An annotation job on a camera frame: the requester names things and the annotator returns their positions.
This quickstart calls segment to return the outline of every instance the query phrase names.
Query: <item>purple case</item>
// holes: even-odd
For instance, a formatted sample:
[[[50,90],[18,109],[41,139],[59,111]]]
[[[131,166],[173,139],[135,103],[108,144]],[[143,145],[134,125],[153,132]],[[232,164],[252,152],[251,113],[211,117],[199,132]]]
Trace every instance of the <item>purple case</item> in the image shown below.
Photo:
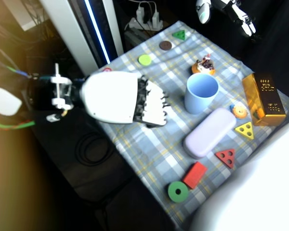
[[[218,108],[201,122],[184,140],[184,148],[194,158],[206,156],[236,125],[235,116]]]

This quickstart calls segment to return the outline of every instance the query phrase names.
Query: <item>black curtain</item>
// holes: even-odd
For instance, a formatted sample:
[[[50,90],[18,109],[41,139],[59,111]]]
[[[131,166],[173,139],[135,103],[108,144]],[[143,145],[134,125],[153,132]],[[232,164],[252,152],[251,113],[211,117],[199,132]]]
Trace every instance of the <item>black curtain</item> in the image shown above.
[[[271,73],[277,87],[289,96],[289,0],[241,1],[240,8],[254,18],[257,34],[262,37],[257,42],[243,36],[228,16],[217,9],[212,9],[210,21],[202,25],[196,13],[196,0],[168,0],[168,3],[181,21],[252,70]]]

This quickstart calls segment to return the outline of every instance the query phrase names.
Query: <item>red rectangular block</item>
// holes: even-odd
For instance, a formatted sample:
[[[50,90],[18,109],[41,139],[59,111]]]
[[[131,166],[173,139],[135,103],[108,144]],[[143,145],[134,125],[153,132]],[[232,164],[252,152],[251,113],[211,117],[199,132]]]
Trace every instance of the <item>red rectangular block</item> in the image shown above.
[[[202,165],[200,162],[194,163],[192,168],[189,170],[187,175],[184,177],[183,182],[191,189],[194,189],[203,175],[206,173],[207,167]]]

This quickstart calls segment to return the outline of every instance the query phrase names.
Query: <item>plaid tablecloth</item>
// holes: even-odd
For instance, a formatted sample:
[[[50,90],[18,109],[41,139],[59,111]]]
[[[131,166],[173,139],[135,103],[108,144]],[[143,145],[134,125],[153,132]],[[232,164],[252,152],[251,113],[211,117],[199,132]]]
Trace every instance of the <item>plaid tablecloth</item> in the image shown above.
[[[185,30],[185,41],[172,36],[172,33],[179,30]],[[159,48],[159,43],[164,40],[172,43],[170,51]],[[216,68],[214,76],[220,84],[220,92],[203,113],[191,115],[184,109],[186,81],[191,75],[191,65],[208,53],[214,61]],[[142,54],[150,55],[152,58],[150,66],[138,63],[138,57]],[[196,161],[183,149],[184,138],[214,109],[229,108],[231,104],[237,102],[247,105],[242,78],[252,71],[182,22],[175,23],[112,61],[107,67],[112,70],[144,74],[170,94],[169,102],[172,109],[168,113],[168,123],[163,127],[149,129],[140,123],[100,124],[176,227],[186,230],[188,218],[191,218],[199,205],[242,165],[275,129],[275,127],[253,127],[255,139],[252,141],[230,131],[212,152],[199,160],[208,170],[198,186],[190,190],[188,199],[178,204],[169,199],[168,184],[181,180]],[[289,121],[289,97],[281,92],[279,94]],[[248,121],[251,121],[250,115],[246,119],[237,120],[236,126]],[[230,148],[236,150],[233,169],[228,169],[214,155],[215,152]]]

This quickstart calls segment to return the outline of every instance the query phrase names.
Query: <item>led light strip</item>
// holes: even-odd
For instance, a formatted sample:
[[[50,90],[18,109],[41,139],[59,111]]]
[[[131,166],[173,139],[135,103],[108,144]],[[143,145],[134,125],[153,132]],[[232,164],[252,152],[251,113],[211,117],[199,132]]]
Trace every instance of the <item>led light strip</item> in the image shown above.
[[[88,12],[89,12],[89,15],[90,15],[91,21],[92,21],[92,23],[93,23],[94,29],[95,29],[95,31],[96,31],[98,40],[100,41],[100,44],[101,44],[101,47],[102,47],[104,56],[105,56],[105,58],[106,58],[106,61],[107,61],[108,64],[110,64],[110,60],[109,60],[109,57],[108,57],[108,54],[107,54],[107,51],[106,51],[106,48],[105,48],[105,45],[104,45],[104,42],[103,42],[101,33],[100,33],[100,30],[98,29],[98,26],[97,26],[97,23],[96,23],[96,20],[95,20],[95,17],[94,17],[94,14],[93,14],[91,5],[90,5],[90,3],[89,3],[89,0],[84,0],[84,1],[85,1],[85,3],[86,3],[86,7],[87,7],[87,10],[88,10]]]

